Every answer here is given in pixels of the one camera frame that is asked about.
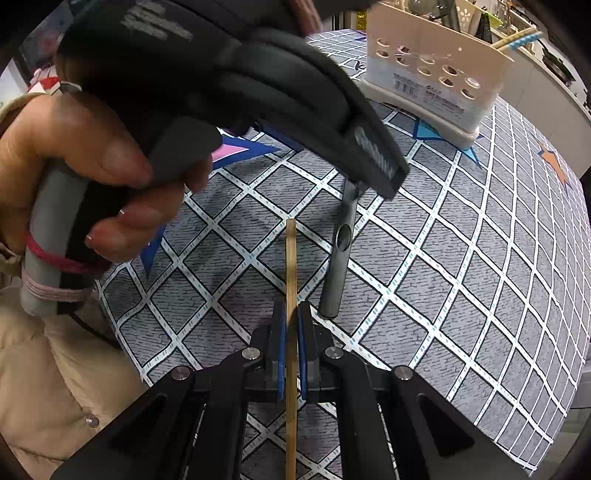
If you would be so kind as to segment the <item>person left hand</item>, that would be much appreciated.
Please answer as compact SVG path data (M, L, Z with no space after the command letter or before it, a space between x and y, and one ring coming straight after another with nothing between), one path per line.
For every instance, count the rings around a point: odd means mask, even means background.
M183 176L155 186L152 168L116 115L84 95L23 96L1 113L1 244L25 251L25 232L48 159L102 184L137 194L113 218L96 223L86 245L108 261L140 253L158 228L177 214L186 190L207 184L211 157L194 161Z

